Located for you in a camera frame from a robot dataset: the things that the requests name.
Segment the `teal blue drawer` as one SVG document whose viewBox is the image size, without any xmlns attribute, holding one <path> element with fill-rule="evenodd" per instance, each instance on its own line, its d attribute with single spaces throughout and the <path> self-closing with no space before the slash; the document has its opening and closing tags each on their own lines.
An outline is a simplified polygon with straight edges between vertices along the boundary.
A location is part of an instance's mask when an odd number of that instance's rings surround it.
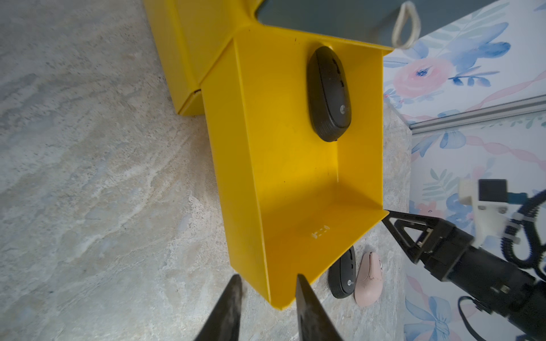
<svg viewBox="0 0 546 341">
<path fill-rule="evenodd" d="M 263 1 L 264 25 L 408 49 L 426 36 L 482 9 L 490 1 Z"/>
</svg>

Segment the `yellow drawer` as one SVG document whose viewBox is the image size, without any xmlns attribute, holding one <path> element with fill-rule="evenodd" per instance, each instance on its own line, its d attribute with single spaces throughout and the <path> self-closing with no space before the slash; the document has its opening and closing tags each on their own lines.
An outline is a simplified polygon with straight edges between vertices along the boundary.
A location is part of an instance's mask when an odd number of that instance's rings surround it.
<svg viewBox="0 0 546 341">
<path fill-rule="evenodd" d="M 322 46 L 344 67 L 352 122 L 335 142 L 311 126 L 307 65 Z M 376 45 L 251 25 L 202 82 L 230 263 L 285 309 L 297 275 L 317 280 L 385 216 L 383 58 Z"/>
</svg>

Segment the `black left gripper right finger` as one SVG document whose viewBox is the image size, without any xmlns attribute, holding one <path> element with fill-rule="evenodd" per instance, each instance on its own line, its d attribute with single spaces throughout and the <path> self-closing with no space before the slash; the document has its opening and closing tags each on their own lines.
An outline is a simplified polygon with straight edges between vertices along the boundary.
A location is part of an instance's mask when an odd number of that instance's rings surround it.
<svg viewBox="0 0 546 341">
<path fill-rule="evenodd" d="M 303 274 L 297 275 L 296 302 L 300 340 L 342 340 Z"/>
</svg>

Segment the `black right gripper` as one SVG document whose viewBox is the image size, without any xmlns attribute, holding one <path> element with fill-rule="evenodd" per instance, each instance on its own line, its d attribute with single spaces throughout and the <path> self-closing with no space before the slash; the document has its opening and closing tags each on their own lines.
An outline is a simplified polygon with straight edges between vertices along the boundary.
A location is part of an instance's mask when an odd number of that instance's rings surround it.
<svg viewBox="0 0 546 341">
<path fill-rule="evenodd" d="M 422 260 L 440 281 L 450 281 L 512 324 L 545 323 L 545 282 L 501 258 L 473 247 L 473 237 L 437 217 L 389 211 L 382 219 L 413 263 Z"/>
</svg>

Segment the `black computer mouse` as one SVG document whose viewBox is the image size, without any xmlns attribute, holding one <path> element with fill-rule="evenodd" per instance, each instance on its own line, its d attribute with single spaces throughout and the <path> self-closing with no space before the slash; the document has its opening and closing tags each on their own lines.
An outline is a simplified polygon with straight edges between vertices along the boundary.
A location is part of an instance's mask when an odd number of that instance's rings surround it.
<svg viewBox="0 0 546 341">
<path fill-rule="evenodd" d="M 311 125 L 325 142 L 337 141 L 352 122 L 352 106 L 344 67 L 328 46 L 315 50 L 307 65 Z"/>
<path fill-rule="evenodd" d="M 328 286 L 334 298 L 353 294 L 356 281 L 354 247 L 349 248 L 328 270 Z"/>
</svg>

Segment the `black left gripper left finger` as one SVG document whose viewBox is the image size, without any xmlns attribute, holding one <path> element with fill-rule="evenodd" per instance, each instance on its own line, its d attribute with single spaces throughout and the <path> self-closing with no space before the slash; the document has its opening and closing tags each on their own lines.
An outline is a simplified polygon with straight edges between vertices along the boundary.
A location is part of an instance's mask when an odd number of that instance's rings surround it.
<svg viewBox="0 0 546 341">
<path fill-rule="evenodd" d="M 239 274 L 235 274 L 228 282 L 195 341 L 239 340 L 242 301 L 243 281 Z"/>
</svg>

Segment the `pink computer mouse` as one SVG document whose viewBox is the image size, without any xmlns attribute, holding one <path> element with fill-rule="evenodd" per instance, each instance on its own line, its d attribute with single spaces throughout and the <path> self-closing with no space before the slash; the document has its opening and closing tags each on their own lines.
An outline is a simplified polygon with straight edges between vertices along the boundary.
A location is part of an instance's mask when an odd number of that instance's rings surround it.
<svg viewBox="0 0 546 341">
<path fill-rule="evenodd" d="M 373 305 L 382 294 L 384 285 L 382 262 L 379 255 L 370 251 L 363 255 L 356 277 L 354 298 L 361 308 Z"/>
</svg>

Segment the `yellow plastic drawer cabinet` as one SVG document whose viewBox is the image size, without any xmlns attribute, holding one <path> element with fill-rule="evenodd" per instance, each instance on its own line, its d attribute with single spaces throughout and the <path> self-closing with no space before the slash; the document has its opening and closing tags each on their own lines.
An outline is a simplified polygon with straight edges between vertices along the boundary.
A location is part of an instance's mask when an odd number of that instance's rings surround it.
<svg viewBox="0 0 546 341">
<path fill-rule="evenodd" d="M 261 1 L 144 2 L 175 112 L 204 113 L 201 83 L 240 29 L 257 22 Z"/>
</svg>

